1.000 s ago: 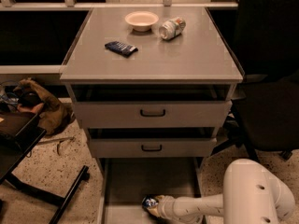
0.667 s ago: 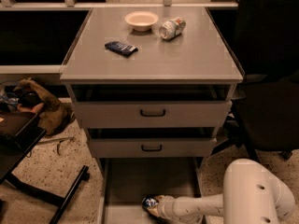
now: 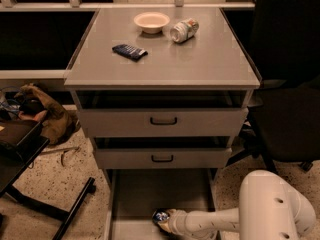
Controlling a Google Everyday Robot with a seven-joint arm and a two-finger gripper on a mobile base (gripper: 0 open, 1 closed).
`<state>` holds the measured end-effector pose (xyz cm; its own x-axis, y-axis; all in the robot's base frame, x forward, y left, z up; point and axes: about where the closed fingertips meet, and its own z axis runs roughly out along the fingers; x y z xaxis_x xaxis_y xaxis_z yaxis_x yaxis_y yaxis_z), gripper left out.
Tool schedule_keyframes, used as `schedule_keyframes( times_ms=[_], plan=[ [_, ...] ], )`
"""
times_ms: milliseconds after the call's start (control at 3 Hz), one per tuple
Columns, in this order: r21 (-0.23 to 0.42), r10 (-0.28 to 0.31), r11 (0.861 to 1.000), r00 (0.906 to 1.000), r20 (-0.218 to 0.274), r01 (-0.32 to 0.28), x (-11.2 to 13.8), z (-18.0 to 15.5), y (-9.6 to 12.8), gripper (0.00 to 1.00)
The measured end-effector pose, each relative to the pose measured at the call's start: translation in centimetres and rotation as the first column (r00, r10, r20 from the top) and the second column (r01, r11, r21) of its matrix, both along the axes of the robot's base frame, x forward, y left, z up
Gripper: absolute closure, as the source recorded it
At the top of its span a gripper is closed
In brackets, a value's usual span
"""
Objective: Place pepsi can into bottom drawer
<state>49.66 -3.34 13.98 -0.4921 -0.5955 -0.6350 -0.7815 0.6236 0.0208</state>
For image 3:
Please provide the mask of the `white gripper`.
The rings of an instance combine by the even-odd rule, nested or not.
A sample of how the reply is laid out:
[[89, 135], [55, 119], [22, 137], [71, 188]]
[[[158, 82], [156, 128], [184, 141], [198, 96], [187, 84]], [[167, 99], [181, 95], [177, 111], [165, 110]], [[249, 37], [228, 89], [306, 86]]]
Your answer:
[[180, 236], [189, 236], [190, 231], [187, 227], [188, 213], [184, 210], [166, 209], [170, 219], [168, 223], [157, 223], [157, 225], [167, 233], [173, 233]]

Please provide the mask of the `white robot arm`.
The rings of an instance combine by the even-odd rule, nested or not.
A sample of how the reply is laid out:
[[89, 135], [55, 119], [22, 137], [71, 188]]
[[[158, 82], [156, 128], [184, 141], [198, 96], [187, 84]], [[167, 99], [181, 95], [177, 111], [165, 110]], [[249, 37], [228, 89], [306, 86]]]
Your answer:
[[255, 170], [239, 190], [239, 206], [215, 212], [159, 209], [153, 222], [162, 230], [191, 240], [216, 240], [220, 231], [239, 240], [300, 240], [316, 224], [310, 201], [278, 175]]

